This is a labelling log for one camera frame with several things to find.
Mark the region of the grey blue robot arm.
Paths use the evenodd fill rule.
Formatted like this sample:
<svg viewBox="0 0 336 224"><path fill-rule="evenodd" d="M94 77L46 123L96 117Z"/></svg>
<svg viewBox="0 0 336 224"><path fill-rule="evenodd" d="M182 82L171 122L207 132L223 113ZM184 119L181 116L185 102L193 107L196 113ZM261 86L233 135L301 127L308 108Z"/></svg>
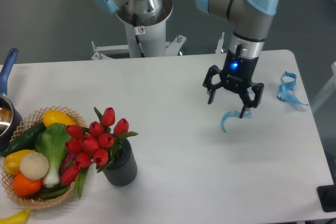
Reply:
<svg viewBox="0 0 336 224"><path fill-rule="evenodd" d="M166 20L172 0L94 0L105 12L116 13L124 22L130 56L166 56ZM213 98L219 88L239 95L244 109L260 104L264 85L252 76L267 38L279 0L195 0L208 15L235 25L222 69L209 68L204 87Z"/></svg>

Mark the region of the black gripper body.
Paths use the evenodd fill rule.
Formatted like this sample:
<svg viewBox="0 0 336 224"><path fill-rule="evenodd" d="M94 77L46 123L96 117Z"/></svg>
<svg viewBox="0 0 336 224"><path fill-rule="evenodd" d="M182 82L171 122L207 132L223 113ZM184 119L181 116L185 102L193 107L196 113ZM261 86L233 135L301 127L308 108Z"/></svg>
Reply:
<svg viewBox="0 0 336 224"><path fill-rule="evenodd" d="M223 87L234 93L247 93L258 59L238 57L229 50L221 73Z"/></svg>

